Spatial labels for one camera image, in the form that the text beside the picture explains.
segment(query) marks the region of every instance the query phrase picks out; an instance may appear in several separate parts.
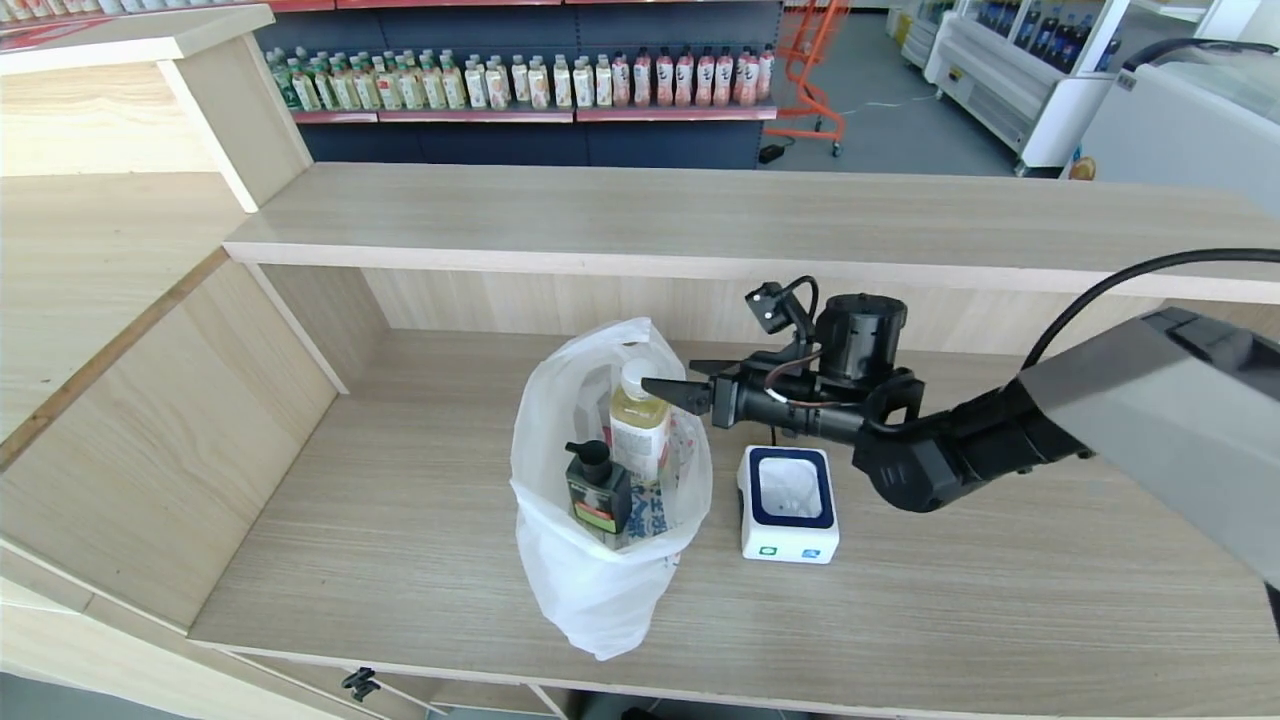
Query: white plastic bag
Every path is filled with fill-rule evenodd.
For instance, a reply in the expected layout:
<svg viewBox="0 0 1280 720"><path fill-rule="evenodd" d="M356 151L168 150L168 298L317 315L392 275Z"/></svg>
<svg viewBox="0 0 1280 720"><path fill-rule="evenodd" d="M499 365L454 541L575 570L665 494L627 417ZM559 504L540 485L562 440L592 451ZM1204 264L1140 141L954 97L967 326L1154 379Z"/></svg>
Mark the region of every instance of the white plastic bag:
<svg viewBox="0 0 1280 720"><path fill-rule="evenodd" d="M634 357L653 360L666 378L685 378L649 318L598 328L564 343L529 377L511 443L516 544L529 584L543 615L596 660L644 641L680 552L712 506L707 432L698 418L673 407L672 471L664 473L659 498L666 529L614 551L571 515L564 470L572 455L564 443L604 439L614 379Z"/></svg>

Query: white bottle cap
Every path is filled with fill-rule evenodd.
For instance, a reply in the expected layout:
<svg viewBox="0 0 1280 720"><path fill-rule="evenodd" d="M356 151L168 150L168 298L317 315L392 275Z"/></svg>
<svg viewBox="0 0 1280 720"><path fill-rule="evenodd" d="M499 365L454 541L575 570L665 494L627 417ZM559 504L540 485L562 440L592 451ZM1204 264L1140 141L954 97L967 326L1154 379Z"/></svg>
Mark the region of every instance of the white bottle cap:
<svg viewBox="0 0 1280 720"><path fill-rule="evenodd" d="M640 380L655 377L658 377L658 365L653 360L648 357L627 360L622 365L622 392L626 392L632 400L648 400L649 393L645 392Z"/></svg>

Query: floor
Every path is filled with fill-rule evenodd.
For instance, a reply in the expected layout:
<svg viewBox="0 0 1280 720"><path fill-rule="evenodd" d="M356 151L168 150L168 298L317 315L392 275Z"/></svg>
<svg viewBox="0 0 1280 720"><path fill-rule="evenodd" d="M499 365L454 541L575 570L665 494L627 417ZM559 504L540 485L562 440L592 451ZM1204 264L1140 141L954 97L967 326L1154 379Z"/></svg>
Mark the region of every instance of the floor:
<svg viewBox="0 0 1280 720"><path fill-rule="evenodd" d="M765 169L1014 174L1012 150L955 102L933 99L933 86L884 33L884 13L850 14L812 77L827 92L832 109L845 115L844 155L832 158L828 140L797 140ZM780 105L791 96L794 91L785 88ZM812 129L813 120L777 120L768 127ZM764 136L764 145L773 142L788 140Z"/></svg>
<svg viewBox="0 0 1280 720"><path fill-rule="evenodd" d="M704 705L664 700L593 694L586 698L581 720L618 720L632 707L653 708L662 720L806 720L803 712ZM0 717L4 720L182 720L175 715L132 702L0 674ZM454 710L448 720L534 720L531 715Z"/></svg>
<svg viewBox="0 0 1280 720"><path fill-rule="evenodd" d="M831 154L831 142L799 140L768 170L849 173L924 173L1011 176L1014 155L977 120L950 101L933 99L932 87L899 55L884 35L883 13L849 15L814 79L847 120L845 151ZM780 100L786 100L783 91ZM790 123L771 123L787 127ZM804 124L812 127L812 122ZM764 143L788 142L765 136ZM649 708L652 700L591 696L582 720L617 720L630 707ZM804 714L663 701L662 720L801 720ZM119 698L0 675L0 717L4 720L178 720L175 716ZM460 710L451 720L529 720L527 715Z"/></svg>

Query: bottle cap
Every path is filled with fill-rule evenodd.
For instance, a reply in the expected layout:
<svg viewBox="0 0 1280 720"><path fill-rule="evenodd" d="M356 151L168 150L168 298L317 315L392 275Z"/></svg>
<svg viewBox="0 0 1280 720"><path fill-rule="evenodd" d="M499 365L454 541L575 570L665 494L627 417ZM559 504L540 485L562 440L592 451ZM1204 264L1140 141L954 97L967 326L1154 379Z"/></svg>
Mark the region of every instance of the bottle cap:
<svg viewBox="0 0 1280 720"><path fill-rule="evenodd" d="M631 400L648 400L649 393L640 384L644 378L658 377L658 365L648 357L627 360L622 365L622 392L631 396Z"/></svg>
<svg viewBox="0 0 1280 720"><path fill-rule="evenodd" d="M609 479L613 474L613 461L609 460L609 446L598 439L588 442L567 442L564 450L577 455L582 461L582 477L591 484Z"/></svg>

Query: white wall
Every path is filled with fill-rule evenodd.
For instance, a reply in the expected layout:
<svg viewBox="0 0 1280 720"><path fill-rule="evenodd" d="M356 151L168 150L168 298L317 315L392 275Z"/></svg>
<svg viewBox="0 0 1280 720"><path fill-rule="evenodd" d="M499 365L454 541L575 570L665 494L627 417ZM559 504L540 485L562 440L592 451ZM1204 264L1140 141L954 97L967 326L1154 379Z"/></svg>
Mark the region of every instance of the white wall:
<svg viewBox="0 0 1280 720"><path fill-rule="evenodd" d="M1262 0L1240 40L1280 46L1280 0Z"/></svg>

